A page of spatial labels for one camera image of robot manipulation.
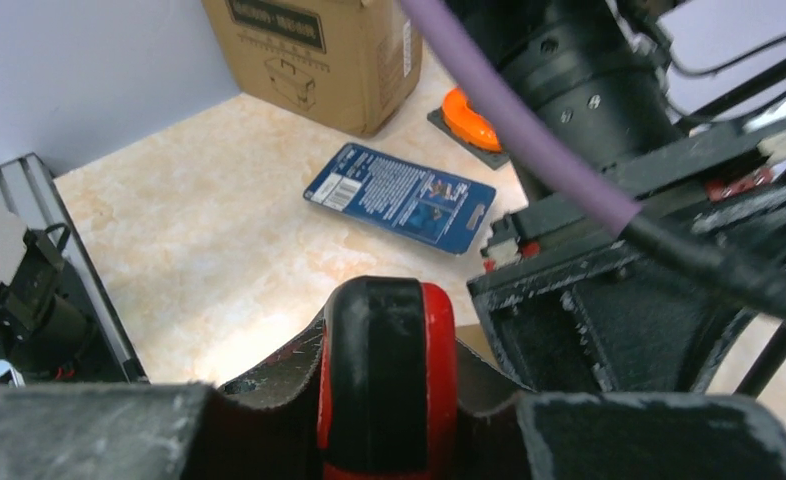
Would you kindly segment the large cardboard box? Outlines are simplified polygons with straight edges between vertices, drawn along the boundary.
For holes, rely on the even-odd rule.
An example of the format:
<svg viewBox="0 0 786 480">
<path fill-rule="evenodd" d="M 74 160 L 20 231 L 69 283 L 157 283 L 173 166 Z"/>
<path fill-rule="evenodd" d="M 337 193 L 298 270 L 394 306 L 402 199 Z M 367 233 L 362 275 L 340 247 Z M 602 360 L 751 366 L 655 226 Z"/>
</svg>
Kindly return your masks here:
<svg viewBox="0 0 786 480">
<path fill-rule="evenodd" d="M 421 77 L 423 37 L 397 1 L 202 6 L 241 92 L 343 133 L 376 135 Z"/>
</svg>

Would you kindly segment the red black utility knife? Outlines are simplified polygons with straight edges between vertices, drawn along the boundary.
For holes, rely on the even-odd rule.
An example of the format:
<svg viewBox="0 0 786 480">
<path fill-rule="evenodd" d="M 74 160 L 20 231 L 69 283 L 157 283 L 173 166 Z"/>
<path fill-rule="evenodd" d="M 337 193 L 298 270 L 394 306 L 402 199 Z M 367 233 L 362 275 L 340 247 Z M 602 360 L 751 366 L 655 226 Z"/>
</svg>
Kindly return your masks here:
<svg viewBox="0 0 786 480">
<path fill-rule="evenodd" d="M 330 295 L 323 317 L 323 478 L 450 478 L 458 374 L 447 293 L 413 278 L 361 276 Z"/>
</svg>

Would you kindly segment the small cardboard box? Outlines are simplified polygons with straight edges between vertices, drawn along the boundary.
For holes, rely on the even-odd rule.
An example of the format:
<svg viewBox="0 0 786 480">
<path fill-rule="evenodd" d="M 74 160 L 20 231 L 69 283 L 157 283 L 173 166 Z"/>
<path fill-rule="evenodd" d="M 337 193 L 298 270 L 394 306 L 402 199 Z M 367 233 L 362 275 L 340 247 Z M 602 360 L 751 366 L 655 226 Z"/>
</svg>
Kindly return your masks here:
<svg viewBox="0 0 786 480">
<path fill-rule="evenodd" d="M 487 337 L 478 324 L 462 325 L 456 327 L 457 337 L 473 350 L 477 355 L 494 367 L 498 366 Z"/>
</svg>

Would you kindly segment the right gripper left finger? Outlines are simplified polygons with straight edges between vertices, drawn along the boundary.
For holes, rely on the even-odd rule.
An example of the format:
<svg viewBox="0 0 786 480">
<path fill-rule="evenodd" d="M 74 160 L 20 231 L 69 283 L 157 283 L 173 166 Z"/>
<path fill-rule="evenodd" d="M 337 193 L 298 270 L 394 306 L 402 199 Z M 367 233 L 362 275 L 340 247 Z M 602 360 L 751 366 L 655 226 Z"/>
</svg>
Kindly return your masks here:
<svg viewBox="0 0 786 480">
<path fill-rule="evenodd" d="M 0 479 L 317 479 L 322 330 L 221 386 L 0 386 Z"/>
</svg>

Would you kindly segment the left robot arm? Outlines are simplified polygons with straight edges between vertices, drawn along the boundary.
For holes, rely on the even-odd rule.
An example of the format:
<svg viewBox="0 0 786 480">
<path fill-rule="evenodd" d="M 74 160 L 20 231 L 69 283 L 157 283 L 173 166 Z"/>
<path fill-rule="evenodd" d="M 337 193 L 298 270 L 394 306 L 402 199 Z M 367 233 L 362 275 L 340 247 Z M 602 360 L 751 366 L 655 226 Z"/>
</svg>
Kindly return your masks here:
<svg viewBox="0 0 786 480">
<path fill-rule="evenodd" d="M 786 119 L 722 113 L 786 59 L 678 121 L 669 1 L 454 1 L 451 10 L 547 135 L 633 199 L 602 226 L 511 163 L 528 200 L 493 222 L 468 289 L 502 368 L 537 391 L 702 392 L 759 314 L 783 323 L 740 391 L 786 359 Z"/>
</svg>

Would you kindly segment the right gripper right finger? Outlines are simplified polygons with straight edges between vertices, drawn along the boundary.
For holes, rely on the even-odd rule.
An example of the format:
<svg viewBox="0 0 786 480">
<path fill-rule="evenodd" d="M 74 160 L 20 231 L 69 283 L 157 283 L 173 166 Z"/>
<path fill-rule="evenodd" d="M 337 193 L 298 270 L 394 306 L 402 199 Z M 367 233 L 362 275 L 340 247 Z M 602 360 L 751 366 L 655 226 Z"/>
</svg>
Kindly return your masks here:
<svg viewBox="0 0 786 480">
<path fill-rule="evenodd" d="M 747 397 L 534 392 L 456 353 L 458 479 L 786 479 L 786 429 Z"/>
</svg>

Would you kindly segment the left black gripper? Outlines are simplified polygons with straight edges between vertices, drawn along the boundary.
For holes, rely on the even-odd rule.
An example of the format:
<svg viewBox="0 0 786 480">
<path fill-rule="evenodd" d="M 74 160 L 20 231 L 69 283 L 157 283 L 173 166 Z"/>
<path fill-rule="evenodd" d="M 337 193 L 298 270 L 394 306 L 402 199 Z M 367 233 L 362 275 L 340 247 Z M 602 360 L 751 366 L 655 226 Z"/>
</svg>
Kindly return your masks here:
<svg viewBox="0 0 786 480">
<path fill-rule="evenodd" d="M 658 217 L 786 268 L 786 120 L 718 125 L 604 175 Z M 492 226 L 468 290 L 500 366 L 537 391 L 702 391 L 753 313 L 614 240 L 558 194 Z"/>
</svg>

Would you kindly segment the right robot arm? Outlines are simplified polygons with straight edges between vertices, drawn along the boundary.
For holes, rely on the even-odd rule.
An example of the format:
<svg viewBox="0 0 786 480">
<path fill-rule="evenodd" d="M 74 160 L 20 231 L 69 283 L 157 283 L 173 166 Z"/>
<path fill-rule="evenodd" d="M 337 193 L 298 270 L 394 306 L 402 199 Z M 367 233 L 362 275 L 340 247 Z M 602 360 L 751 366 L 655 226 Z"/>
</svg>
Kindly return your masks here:
<svg viewBox="0 0 786 480">
<path fill-rule="evenodd" d="M 98 382 L 61 247 L 0 204 L 0 479 L 786 479 L 753 400 L 535 392 L 467 370 L 446 292 L 357 277 L 236 393 Z"/>
</svg>

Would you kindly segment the blue blister pack item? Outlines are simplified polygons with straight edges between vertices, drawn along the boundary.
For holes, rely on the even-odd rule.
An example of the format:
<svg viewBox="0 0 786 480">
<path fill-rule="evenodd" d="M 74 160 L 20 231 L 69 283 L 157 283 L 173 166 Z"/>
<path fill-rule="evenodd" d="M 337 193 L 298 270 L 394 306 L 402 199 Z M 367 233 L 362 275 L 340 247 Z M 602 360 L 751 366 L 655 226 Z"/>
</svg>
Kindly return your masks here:
<svg viewBox="0 0 786 480">
<path fill-rule="evenodd" d="M 345 144 L 304 199 L 437 250 L 465 254 L 496 189 L 357 144 Z"/>
</svg>

